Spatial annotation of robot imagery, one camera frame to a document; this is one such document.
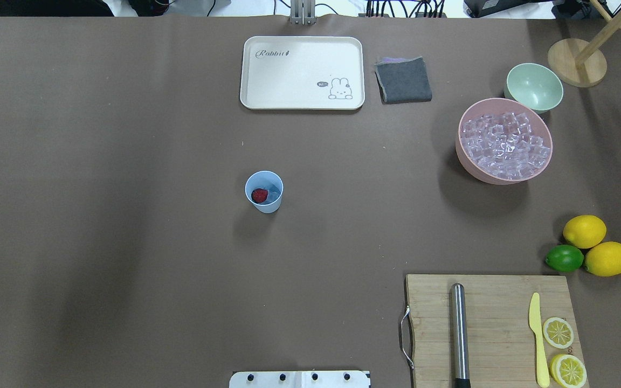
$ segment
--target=green lime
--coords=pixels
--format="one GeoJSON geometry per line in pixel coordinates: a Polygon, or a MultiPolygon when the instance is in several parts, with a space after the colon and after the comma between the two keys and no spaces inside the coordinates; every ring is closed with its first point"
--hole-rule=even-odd
{"type": "Polygon", "coordinates": [[[584,263],[584,254],[576,246],[557,245],[550,249],[545,263],[556,271],[571,272],[584,263]]]}

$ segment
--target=cutting board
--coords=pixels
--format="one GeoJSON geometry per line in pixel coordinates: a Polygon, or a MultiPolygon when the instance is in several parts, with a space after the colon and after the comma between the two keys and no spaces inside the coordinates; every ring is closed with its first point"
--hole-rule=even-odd
{"type": "MultiPolygon", "coordinates": [[[[464,286],[473,388],[538,387],[535,342],[528,327],[528,304],[534,292],[540,294],[542,322],[557,316],[571,324],[575,336],[571,354],[584,361],[564,276],[409,274],[406,299],[411,308],[415,388],[452,386],[449,290],[454,283],[464,286]]],[[[569,349],[557,349],[543,342],[548,363],[556,354],[569,353],[569,349]]],[[[560,385],[551,377],[550,386],[560,385]]]]}

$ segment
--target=red berry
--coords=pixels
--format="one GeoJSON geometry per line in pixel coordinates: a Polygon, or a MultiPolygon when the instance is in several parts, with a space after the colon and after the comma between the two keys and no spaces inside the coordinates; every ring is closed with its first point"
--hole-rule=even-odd
{"type": "Polygon", "coordinates": [[[255,189],[255,190],[253,190],[253,194],[251,194],[251,199],[256,204],[261,204],[261,203],[265,202],[265,200],[267,199],[267,190],[265,190],[265,189],[255,189]]]}

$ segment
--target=lime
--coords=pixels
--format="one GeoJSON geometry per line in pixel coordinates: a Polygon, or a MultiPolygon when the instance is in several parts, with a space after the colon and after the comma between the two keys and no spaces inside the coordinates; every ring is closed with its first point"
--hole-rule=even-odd
{"type": "Polygon", "coordinates": [[[581,249],[592,248],[605,238],[607,228],[602,219],[590,214],[570,219],[562,230],[568,243],[581,249]]]}
{"type": "Polygon", "coordinates": [[[584,267],[593,275],[613,276],[621,273],[621,244],[606,241],[594,246],[587,254],[584,267]]]}
{"type": "Polygon", "coordinates": [[[556,271],[571,272],[584,263],[584,254],[576,246],[557,245],[550,249],[545,263],[556,271]]]}
{"type": "Polygon", "coordinates": [[[543,336],[552,346],[559,349],[568,348],[574,342],[574,329],[569,322],[560,317],[551,317],[543,324],[543,336]]]}
{"type": "Polygon", "coordinates": [[[564,388],[581,388],[586,384],[586,366],[571,354],[558,354],[550,361],[550,374],[564,388]]]}

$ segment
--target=yellow knife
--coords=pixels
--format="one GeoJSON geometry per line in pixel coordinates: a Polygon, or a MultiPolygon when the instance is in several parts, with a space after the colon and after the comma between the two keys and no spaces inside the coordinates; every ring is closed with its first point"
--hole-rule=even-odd
{"type": "Polygon", "coordinates": [[[548,373],[548,361],[545,359],[545,348],[543,347],[543,335],[540,326],[540,296],[537,292],[530,297],[528,305],[528,326],[533,330],[535,336],[535,380],[542,388],[550,386],[550,374],[548,373]]]}

